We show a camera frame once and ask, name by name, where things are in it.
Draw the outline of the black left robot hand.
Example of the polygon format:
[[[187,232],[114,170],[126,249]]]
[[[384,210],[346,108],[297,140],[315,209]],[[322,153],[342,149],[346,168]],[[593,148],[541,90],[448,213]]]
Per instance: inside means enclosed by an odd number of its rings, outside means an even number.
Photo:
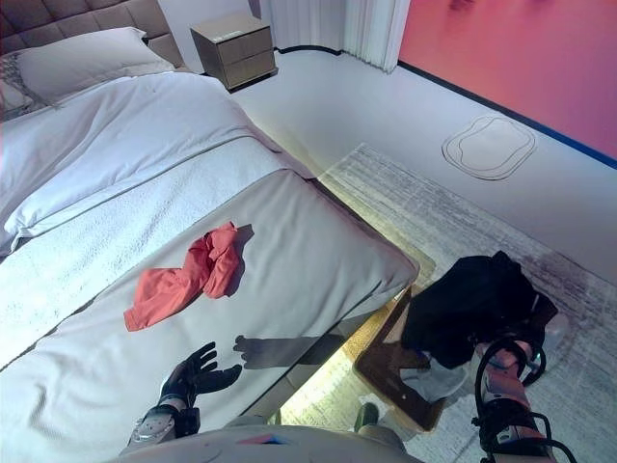
[[[178,399],[192,407],[198,395],[219,392],[240,376],[242,366],[218,369],[216,343],[209,342],[180,362],[163,383],[159,404]]]

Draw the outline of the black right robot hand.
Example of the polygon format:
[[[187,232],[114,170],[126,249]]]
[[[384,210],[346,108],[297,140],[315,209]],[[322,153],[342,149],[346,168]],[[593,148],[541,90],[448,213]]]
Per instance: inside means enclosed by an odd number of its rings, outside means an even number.
[[[556,315],[558,309],[549,297],[537,292],[532,300],[531,312],[513,328],[516,340],[542,347],[546,338],[546,328]]]

